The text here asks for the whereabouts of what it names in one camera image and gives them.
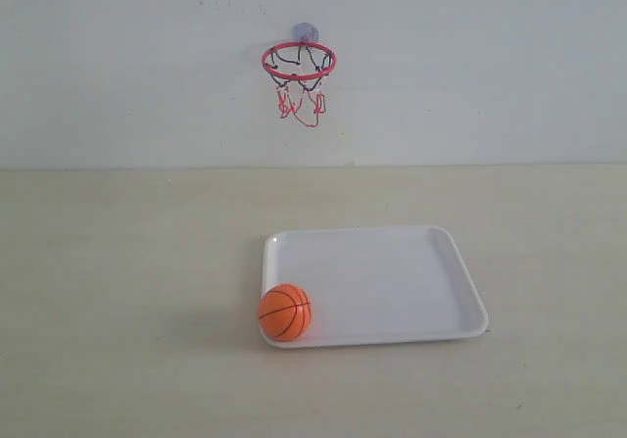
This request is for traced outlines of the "small orange basketball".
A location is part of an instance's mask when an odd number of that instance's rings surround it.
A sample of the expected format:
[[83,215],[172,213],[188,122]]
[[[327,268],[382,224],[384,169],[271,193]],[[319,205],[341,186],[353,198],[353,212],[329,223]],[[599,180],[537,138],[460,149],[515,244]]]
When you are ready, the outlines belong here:
[[306,291],[293,284],[279,284],[264,293],[258,308],[262,332],[272,341],[300,339],[312,322],[312,302]]

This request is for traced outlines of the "red mini basketball hoop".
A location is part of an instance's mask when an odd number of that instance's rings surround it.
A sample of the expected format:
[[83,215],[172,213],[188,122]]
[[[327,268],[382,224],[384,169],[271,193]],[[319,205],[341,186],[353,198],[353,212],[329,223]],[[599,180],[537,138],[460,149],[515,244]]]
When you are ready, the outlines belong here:
[[274,84],[279,117],[318,127],[327,111],[323,85],[337,62],[332,49],[316,42],[287,41],[265,50],[261,64]]

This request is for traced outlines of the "white plastic tray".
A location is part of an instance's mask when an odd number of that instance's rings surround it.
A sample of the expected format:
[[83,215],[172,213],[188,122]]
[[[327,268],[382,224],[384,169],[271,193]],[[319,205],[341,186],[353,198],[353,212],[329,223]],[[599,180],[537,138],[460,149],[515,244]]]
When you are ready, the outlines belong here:
[[294,230],[265,242],[262,289],[290,283],[313,320],[280,349],[445,341],[482,335],[487,311],[454,238],[433,225]]

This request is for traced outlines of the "clear suction cup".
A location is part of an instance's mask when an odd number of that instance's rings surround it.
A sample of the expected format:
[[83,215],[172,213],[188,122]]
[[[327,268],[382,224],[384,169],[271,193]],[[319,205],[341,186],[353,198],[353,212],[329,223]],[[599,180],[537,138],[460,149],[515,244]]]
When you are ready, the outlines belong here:
[[317,43],[318,29],[310,23],[298,23],[291,29],[291,37],[295,42]]

